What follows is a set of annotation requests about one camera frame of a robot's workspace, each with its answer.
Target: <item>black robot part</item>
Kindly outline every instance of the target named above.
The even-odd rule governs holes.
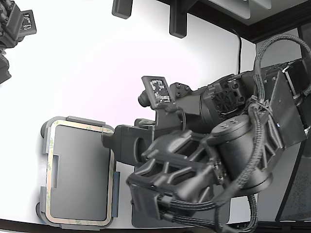
[[[286,78],[291,96],[299,101],[299,93],[309,84],[304,62],[301,59],[277,64],[262,69],[262,78],[266,89],[266,99],[272,97],[273,84],[277,74],[281,72]],[[239,75],[228,75],[214,83],[192,91],[188,85],[173,83],[170,86],[175,97],[176,105],[182,108],[186,114],[186,128],[196,133],[210,133],[211,130],[227,119],[237,116],[244,111],[247,100],[254,94],[254,72],[247,71]],[[305,128],[310,126],[306,117],[298,108]]]

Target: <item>black cable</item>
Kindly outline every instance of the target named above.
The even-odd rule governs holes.
[[[238,39],[239,39],[239,57],[238,57],[238,74],[241,73],[241,53],[242,53],[242,39],[240,37],[240,35],[237,33],[236,30],[232,29],[231,30],[234,32],[235,35],[237,35]]]
[[[248,196],[248,203],[251,210],[251,219],[248,224],[248,226],[244,229],[233,229],[229,226],[220,224],[218,222],[218,218],[215,218],[215,222],[204,220],[204,219],[198,219],[198,218],[192,218],[192,217],[185,217],[185,216],[174,216],[173,222],[179,223],[182,225],[188,225],[188,226],[195,226],[195,227],[201,227],[201,228],[207,228],[212,229],[216,232],[227,232],[227,233],[252,233],[257,227],[258,224],[258,214],[257,214],[257,203],[254,195]]]
[[[251,118],[252,124],[255,128],[254,137],[254,149],[253,154],[248,161],[245,169],[231,184],[212,201],[206,201],[202,203],[191,203],[180,200],[172,200],[170,206],[172,208],[183,209],[188,211],[206,211],[214,209],[217,206],[223,206],[247,183],[252,172],[257,168],[262,157],[262,145],[264,140],[264,128],[259,118],[258,113],[259,106],[257,104],[250,104],[248,108],[248,114]]]
[[[308,53],[308,56],[311,58],[311,49],[310,47],[304,42],[302,39],[295,35],[290,35],[290,34],[280,34],[280,35],[275,35],[268,39],[260,48],[258,51],[256,58],[255,58],[255,63],[254,63],[254,80],[257,86],[257,92],[255,95],[257,95],[259,102],[264,101],[265,99],[265,93],[264,93],[264,86],[263,86],[263,81],[261,77],[261,61],[263,58],[264,53],[266,50],[275,42],[279,40],[291,40],[293,42],[298,43],[300,46],[302,46]],[[307,87],[306,90],[303,91],[303,94],[305,96],[309,95],[311,93],[311,84]]]
[[[182,114],[182,121],[183,121],[183,131],[185,131],[186,130],[186,113],[185,113],[185,111],[182,109],[182,108],[180,108],[180,107],[178,107],[178,110],[181,112],[181,114]]]

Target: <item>cable bundle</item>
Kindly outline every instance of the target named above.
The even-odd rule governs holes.
[[[251,118],[252,124],[255,129],[255,137],[254,137],[254,149],[253,154],[248,161],[245,169],[242,173],[234,180],[228,188],[226,188],[220,195],[213,198],[211,201],[206,201],[202,203],[190,203],[186,201],[180,200],[172,200],[170,202],[170,207],[175,209],[181,209],[186,211],[207,211],[211,209],[215,209],[215,219],[213,221],[196,219],[192,217],[185,216],[173,216],[171,218],[172,222],[176,222],[183,225],[201,227],[201,228],[209,228],[213,229],[219,233],[252,233],[257,227],[258,224],[258,213],[257,213],[257,203],[255,200],[255,196],[248,196],[248,202],[251,210],[251,220],[245,229],[233,229],[229,226],[223,225],[219,222],[219,214],[220,208],[227,203],[235,194],[243,188],[243,186],[247,183],[253,171],[257,168],[258,164],[261,161],[262,157],[262,148],[264,143],[264,127],[259,118],[259,111],[262,108],[262,103],[265,100],[265,91],[263,80],[261,76],[261,61],[264,53],[273,43],[279,40],[291,40],[300,44],[306,51],[308,52],[309,57],[311,58],[311,49],[310,47],[299,37],[290,35],[290,34],[280,34],[271,37],[268,39],[263,46],[258,51],[255,62],[254,62],[254,81],[255,81],[255,96],[257,96],[257,103],[251,103],[248,106],[248,115]],[[311,84],[308,86],[306,90],[303,91],[305,96],[311,93]]]

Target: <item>ceiling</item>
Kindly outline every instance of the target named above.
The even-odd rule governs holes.
[[[252,25],[308,0],[200,0],[235,19]]]

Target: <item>cylindrical motor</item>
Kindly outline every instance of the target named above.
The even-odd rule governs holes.
[[[214,146],[231,180],[236,179],[245,169],[254,148],[254,129],[248,115],[239,115],[217,125],[211,131],[208,144]],[[272,181],[269,173],[259,167],[255,169],[243,190],[257,193]]]

